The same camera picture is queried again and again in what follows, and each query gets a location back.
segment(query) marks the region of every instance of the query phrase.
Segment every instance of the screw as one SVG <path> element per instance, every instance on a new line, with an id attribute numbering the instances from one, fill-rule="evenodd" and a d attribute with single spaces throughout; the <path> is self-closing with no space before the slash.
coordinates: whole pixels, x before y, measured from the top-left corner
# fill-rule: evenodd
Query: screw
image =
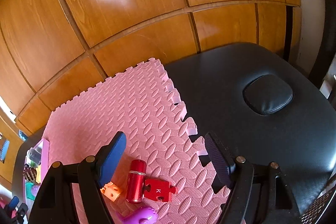
<path id="1" fill-rule="evenodd" d="M 52 164 L 52 167 L 54 168 L 57 168 L 61 165 L 61 163 L 59 161 L 55 161 L 53 164 Z"/>
<path id="2" fill-rule="evenodd" d="M 277 164 L 275 161 L 271 162 L 271 167 L 273 169 L 278 169 L 279 168 L 279 164 Z"/>
<path id="3" fill-rule="evenodd" d="M 95 161 L 95 157 L 94 156 L 88 156 L 88 157 L 86 157 L 86 161 L 87 162 L 94 162 Z"/>
<path id="4" fill-rule="evenodd" d="M 236 158 L 236 161 L 240 162 L 241 164 L 243 164 L 244 162 L 246 162 L 246 159 L 243 156 L 238 156 Z"/>

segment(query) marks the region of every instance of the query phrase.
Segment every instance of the textured mat surface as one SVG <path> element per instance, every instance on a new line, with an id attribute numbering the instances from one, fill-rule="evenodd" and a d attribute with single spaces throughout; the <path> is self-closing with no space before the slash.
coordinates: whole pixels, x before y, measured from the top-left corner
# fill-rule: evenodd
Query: textured mat surface
<path id="1" fill-rule="evenodd" d="M 125 193 L 130 162 L 142 159 L 148 164 L 148 177 L 170 181 L 178 193 L 171 203 L 144 198 L 139 205 L 127 203 L 124 195 L 114 203 L 104 197 L 110 211 L 127 215 L 148 205 L 158 211 L 158 224 L 216 223 L 230 191 L 224 187 L 213 193 L 216 172 L 211 162 L 202 167 L 198 155 L 206 153 L 204 139 L 191 143 L 188 135 L 197 134 L 197 128 L 190 117 L 182 122 L 185 115 L 172 80 L 160 61 L 151 58 L 89 88 L 51 114 L 43 134 L 50 142 L 49 166 L 57 160 L 72 164 L 95 155 L 123 131 L 127 147 L 112 181 Z M 80 222 L 86 224 L 79 187 L 73 186 Z"/>

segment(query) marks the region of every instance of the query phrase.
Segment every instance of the red bottle cap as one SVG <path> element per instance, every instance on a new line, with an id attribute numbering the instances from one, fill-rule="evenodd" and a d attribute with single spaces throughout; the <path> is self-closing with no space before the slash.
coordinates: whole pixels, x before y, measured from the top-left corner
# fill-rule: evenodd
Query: red bottle cap
<path id="1" fill-rule="evenodd" d="M 130 172 L 135 171 L 146 174 L 146 168 L 147 164 L 143 160 L 133 160 L 131 162 Z"/>

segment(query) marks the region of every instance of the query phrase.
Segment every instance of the red bottle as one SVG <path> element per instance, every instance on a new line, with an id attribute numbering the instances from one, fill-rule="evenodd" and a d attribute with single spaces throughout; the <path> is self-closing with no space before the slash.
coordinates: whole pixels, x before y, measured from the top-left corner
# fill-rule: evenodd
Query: red bottle
<path id="1" fill-rule="evenodd" d="M 133 160 L 127 180 L 126 200 L 138 204 L 142 201 L 147 164 L 143 160 Z"/>

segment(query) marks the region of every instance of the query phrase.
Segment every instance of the red puzzle block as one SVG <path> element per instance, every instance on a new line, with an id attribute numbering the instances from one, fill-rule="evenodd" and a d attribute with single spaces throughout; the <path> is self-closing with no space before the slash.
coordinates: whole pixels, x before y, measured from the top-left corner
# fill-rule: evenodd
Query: red puzzle block
<path id="1" fill-rule="evenodd" d="M 171 202 L 171 195 L 177 192 L 176 187 L 165 180 L 147 179 L 145 186 L 144 197 L 153 201 Z"/>

